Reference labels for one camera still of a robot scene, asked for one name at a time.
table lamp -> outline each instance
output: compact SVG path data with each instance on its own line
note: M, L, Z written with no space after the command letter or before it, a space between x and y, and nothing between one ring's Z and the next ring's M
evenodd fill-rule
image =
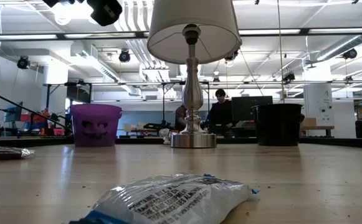
M182 98L188 109L186 128L171 136L171 147L216 147L216 135L200 128L203 94L198 65L229 56L241 43L232 0L155 0L149 53L168 63L186 61L188 66Z

silver lamp base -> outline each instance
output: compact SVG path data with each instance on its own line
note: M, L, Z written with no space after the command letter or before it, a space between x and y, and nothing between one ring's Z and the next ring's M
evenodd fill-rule
M171 136L171 147L199 149L217 147L215 134L174 134Z

dark hair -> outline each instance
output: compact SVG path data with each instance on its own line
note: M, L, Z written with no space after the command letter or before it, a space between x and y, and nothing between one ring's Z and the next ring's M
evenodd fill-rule
M218 89L216 91L216 96L226 96L226 93L223 89Z

white lampshade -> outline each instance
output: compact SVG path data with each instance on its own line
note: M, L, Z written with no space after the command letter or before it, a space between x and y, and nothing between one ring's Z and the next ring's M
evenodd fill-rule
M155 0L148 39L154 57L184 64L189 57L182 30L196 24L201 35L196 44L200 63L215 62L242 44L232 0Z

white plastic wrapper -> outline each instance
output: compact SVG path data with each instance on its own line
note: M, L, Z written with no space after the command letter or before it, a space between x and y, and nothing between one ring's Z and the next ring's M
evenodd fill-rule
M215 224L252 194L256 192L246 184L211 176L149 177L109 190L85 219L104 224Z

